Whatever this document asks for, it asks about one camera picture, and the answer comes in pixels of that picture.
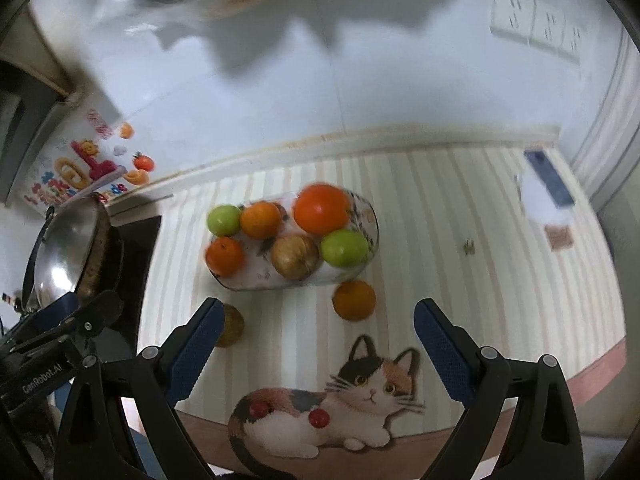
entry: orange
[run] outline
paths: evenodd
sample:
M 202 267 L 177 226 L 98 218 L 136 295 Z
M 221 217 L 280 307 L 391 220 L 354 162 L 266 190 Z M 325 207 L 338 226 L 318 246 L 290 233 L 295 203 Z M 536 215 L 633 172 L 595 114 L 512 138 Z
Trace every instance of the orange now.
M 349 222 L 349 198 L 339 187 L 311 184 L 293 205 L 293 218 L 307 233 L 324 236 Z
M 271 202 L 256 202 L 240 215 L 240 228 L 249 238 L 264 240 L 278 234 L 282 216 L 278 206 Z
M 344 282 L 335 289 L 335 313 L 347 321 L 367 319 L 376 307 L 376 293 L 369 283 L 362 280 Z
M 130 139 L 133 137 L 133 126 L 129 123 L 122 123 L 122 126 L 120 127 L 120 137 L 122 139 Z
M 122 177 L 134 186 L 144 186 L 149 183 L 149 174 L 145 170 L 131 170 Z
M 213 240 L 207 247 L 204 259 L 209 270 L 222 278 L 232 276 L 244 265 L 242 246 L 227 236 Z

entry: yellow fruit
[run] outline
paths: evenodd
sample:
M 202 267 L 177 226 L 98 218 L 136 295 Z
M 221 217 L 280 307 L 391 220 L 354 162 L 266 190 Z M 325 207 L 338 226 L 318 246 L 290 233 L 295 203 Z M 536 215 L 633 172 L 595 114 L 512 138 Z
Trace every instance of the yellow fruit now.
M 244 332 L 244 318 L 236 307 L 225 303 L 225 327 L 216 342 L 218 348 L 235 344 Z
M 376 307 L 376 293 L 369 283 L 362 280 L 344 282 L 335 289 L 332 297 L 335 313 L 347 321 L 362 321 Z

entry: blue gripper pad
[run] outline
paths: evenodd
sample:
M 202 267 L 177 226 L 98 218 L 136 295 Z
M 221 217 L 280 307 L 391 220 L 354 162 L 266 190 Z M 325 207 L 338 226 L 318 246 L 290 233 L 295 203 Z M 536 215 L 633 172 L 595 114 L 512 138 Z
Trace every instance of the blue gripper pad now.
M 224 327 L 225 309 L 222 302 L 208 298 L 187 325 L 178 327 L 169 336 L 167 342 L 179 330 L 191 332 L 191 337 L 169 365 L 169 389 L 166 392 L 166 400 L 170 406 L 175 406 L 176 402 L 191 395 Z
M 434 308 L 438 309 L 438 306 L 433 300 L 422 300 L 416 304 L 415 333 L 427 351 L 449 397 L 462 402 L 463 406 L 468 408 L 474 399 L 472 369 L 438 321 Z M 440 314 L 444 321 L 449 322 L 444 314 Z
M 58 326 L 65 317 L 71 316 L 79 307 L 78 296 L 68 292 L 58 300 L 33 314 L 33 325 L 41 332 Z

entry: cat ear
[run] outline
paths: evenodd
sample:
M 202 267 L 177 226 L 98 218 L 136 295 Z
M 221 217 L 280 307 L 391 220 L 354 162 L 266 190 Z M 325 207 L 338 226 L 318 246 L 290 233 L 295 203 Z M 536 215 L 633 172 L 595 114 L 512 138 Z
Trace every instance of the cat ear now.
M 354 359 L 362 359 L 363 357 L 372 357 L 376 355 L 376 347 L 373 345 L 373 339 L 363 334 L 356 339 L 351 347 L 349 361 Z
M 394 359 L 394 362 L 409 375 L 414 376 L 418 371 L 418 364 L 420 364 L 420 352 L 415 348 L 408 348 L 400 352 L 400 355 Z

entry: kitchen counter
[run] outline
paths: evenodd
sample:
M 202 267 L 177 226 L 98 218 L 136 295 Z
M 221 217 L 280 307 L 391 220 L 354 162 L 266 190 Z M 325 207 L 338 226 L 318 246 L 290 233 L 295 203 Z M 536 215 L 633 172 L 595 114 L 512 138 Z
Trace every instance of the kitchen counter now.
M 205 459 L 244 470 L 224 426 L 236 402 L 263 387 L 324 390 L 357 336 L 367 333 L 381 356 L 420 349 L 416 384 L 424 414 L 392 419 L 394 446 L 388 452 L 325 448 L 317 459 L 289 460 L 295 462 L 289 470 L 305 479 L 385 478 L 385 468 L 393 478 L 421 476 L 462 413 L 415 336 L 412 312 L 422 298 L 433 298 L 480 346 L 521 360 L 555 355 L 575 404 L 606 386 L 625 363 L 616 273 L 587 198 L 559 153 L 547 153 L 576 201 L 574 246 L 556 252 L 520 205 L 515 177 L 527 169 L 522 147 L 456 145 L 346 156 L 228 178 L 165 201 L 138 350 L 164 341 L 208 296 L 234 305 L 246 322 L 242 339 L 214 350 L 191 397 L 178 404 Z M 352 189 L 376 209 L 380 251 L 361 278 L 375 288 L 378 304 L 366 321 L 335 315 L 333 285 L 232 292 L 204 264 L 206 214 L 213 205 L 278 195 L 317 180 Z M 467 240 L 475 254 L 465 254 Z M 505 405 L 488 454 L 499 451 L 512 407 Z M 348 465 L 333 475 L 345 457 Z M 283 459 L 265 461 L 287 466 Z

